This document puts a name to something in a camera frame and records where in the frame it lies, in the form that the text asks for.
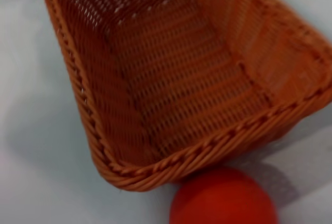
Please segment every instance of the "white table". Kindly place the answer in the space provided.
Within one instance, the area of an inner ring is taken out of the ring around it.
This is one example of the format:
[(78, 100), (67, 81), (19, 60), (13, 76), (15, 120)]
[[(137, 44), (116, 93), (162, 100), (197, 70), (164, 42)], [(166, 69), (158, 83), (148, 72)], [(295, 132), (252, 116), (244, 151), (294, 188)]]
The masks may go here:
[[(332, 40), (332, 0), (286, 1)], [(332, 106), (234, 164), (281, 223), (332, 223)], [(167, 224), (175, 191), (99, 177), (43, 0), (0, 0), (0, 223)]]

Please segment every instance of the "ball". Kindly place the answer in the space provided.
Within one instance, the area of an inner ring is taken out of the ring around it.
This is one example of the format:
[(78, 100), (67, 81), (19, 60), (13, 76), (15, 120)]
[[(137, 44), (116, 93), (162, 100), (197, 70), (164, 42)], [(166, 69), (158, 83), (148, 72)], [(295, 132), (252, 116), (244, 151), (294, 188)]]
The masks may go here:
[(186, 182), (176, 194), (170, 224), (277, 224), (269, 196), (242, 172), (222, 168)]

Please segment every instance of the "wicker weave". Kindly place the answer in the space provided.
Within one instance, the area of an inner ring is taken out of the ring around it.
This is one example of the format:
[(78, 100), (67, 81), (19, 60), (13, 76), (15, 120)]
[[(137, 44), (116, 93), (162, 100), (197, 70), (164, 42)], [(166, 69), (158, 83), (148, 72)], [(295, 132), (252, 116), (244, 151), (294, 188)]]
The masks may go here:
[(279, 0), (46, 0), (93, 160), (118, 188), (178, 181), (332, 99), (332, 50)]

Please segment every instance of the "basket rim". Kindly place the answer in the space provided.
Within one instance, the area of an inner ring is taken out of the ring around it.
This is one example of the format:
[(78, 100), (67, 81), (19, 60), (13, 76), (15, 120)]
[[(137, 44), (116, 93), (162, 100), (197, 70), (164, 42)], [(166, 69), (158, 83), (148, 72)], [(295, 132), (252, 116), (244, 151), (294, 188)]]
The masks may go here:
[(129, 191), (147, 191), (164, 183), (178, 180), (211, 162), (219, 161), (218, 158), (230, 154), (240, 142), (243, 142), (245, 146), (245, 143), (249, 143), (245, 140), (263, 137), (270, 130), (287, 123), (296, 123), (301, 118), (323, 108), (332, 100), (332, 48), (326, 39), (300, 19), (281, 0), (259, 1), (269, 9), (278, 9), (278, 12), (274, 12), (278, 15), (278, 19), (287, 25), (291, 24), (295, 33), (303, 38), (303, 42), (314, 47), (314, 50), (322, 55), (323, 62), (329, 64), (324, 81), (301, 99), (262, 111), (226, 130), (213, 133), (195, 145), (178, 151), (155, 164), (132, 166), (113, 156), (95, 106), (93, 93), (90, 91), (90, 84), (80, 54), (68, 31), (58, 0), (45, 0), (65, 59), (81, 120), (88, 136), (92, 160), (101, 176), (109, 183)]

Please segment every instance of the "basket bottom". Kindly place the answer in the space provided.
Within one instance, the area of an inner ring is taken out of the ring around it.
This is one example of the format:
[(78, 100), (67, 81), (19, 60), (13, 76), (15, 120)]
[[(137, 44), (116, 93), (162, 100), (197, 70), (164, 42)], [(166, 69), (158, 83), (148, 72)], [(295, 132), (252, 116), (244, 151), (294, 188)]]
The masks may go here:
[(162, 0), (110, 38), (157, 162), (268, 107), (193, 0)]

